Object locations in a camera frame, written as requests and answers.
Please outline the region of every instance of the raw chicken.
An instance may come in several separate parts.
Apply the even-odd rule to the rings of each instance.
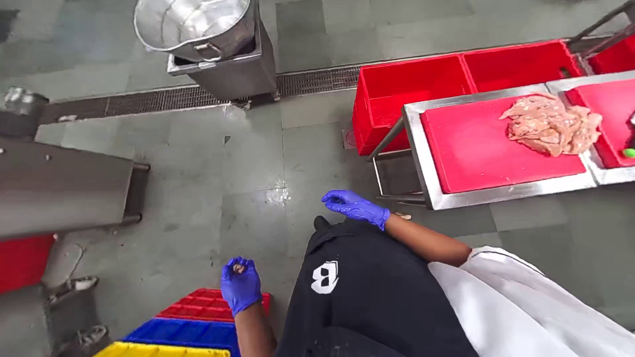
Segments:
[[[520,98],[499,119],[511,118],[509,140],[517,140],[533,150],[551,156],[577,155],[598,141],[602,116],[589,108],[565,107],[549,93]]]

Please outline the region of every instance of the bucket handle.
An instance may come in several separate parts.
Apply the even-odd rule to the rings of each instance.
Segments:
[[[197,51],[199,53],[199,55],[201,55],[201,57],[203,58],[203,60],[205,62],[216,62],[216,61],[219,61],[221,59],[220,48],[214,46],[211,43],[197,44],[196,46],[194,46],[194,50]],[[213,58],[206,57],[205,53],[208,52],[207,50],[216,51],[217,56],[213,57]]]

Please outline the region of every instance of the floor drain grate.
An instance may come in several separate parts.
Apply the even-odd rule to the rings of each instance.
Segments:
[[[597,43],[604,36],[590,37],[576,44],[577,53]],[[277,85],[282,97],[355,88],[361,65],[350,65],[314,71],[278,74]],[[54,102],[46,106],[43,123],[54,123],[60,116],[77,119],[105,118],[127,114],[170,111],[225,104],[196,84],[124,93],[110,97],[85,98]]]

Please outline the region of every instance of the red cutting board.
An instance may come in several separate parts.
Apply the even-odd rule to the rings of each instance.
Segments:
[[[635,112],[635,79],[579,86],[568,91],[566,96],[571,103],[583,105],[602,115],[599,125],[602,135],[595,145],[604,166],[618,168],[635,165],[635,159],[622,154],[635,135],[635,127],[630,122]]]
[[[575,175],[586,171],[576,155],[552,158],[507,138],[498,120],[519,98],[453,105],[421,114],[444,193],[458,193]]]

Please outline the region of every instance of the gloved hand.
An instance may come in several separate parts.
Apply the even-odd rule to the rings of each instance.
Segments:
[[[322,197],[322,202],[333,212],[341,213],[351,219],[365,220],[381,228],[382,231],[386,220],[391,216],[388,208],[379,207],[350,190],[330,190]]]
[[[244,267],[242,273],[234,272],[234,265]],[[260,293],[260,277],[256,271],[256,265],[251,259],[243,257],[233,258],[223,266],[220,277],[220,292],[232,309],[232,315],[245,310],[252,304],[262,301]]]

